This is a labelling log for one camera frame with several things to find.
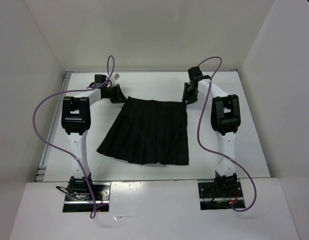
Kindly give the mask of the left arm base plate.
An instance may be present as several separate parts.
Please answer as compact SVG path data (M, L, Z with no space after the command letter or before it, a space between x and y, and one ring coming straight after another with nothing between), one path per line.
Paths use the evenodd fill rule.
M63 213L91 212L94 209L93 197L87 187L83 189L56 186L64 194ZM96 212L108 212L110 208L110 183L96 183L91 186L95 198Z

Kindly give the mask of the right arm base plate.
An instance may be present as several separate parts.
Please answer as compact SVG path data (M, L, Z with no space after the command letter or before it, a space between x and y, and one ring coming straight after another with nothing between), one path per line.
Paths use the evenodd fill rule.
M241 183L237 181L235 187L226 190L224 193L217 191L213 180L199 180L197 182L200 209L204 210L226 210L231 209L234 204L235 209L246 208Z

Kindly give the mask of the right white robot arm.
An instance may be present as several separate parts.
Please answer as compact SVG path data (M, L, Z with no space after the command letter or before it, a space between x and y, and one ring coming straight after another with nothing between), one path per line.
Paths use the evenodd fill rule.
M189 82L184 84L182 100L193 104L198 93L211 96L211 127L217 136L217 151L220 156L214 178L213 190L220 197L227 196L237 185L237 171L233 159L235 156L235 137L241 125L239 97L222 90L204 75L198 66L187 70Z

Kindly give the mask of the black pleated skirt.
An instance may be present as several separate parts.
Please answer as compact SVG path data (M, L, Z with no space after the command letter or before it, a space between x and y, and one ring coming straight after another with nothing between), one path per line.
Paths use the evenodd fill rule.
M187 166L186 103L129 97L96 151L138 165Z

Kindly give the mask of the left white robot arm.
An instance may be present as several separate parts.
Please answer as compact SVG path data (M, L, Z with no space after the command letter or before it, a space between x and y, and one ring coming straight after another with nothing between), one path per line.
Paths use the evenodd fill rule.
M127 98L117 80L118 73L107 77L95 74L84 91L75 96L65 96L62 102L61 126L70 142L70 156L74 159L72 175L66 193L77 199L93 199L94 185L87 158L87 135L92 124L91 106L103 99L111 103L125 103Z

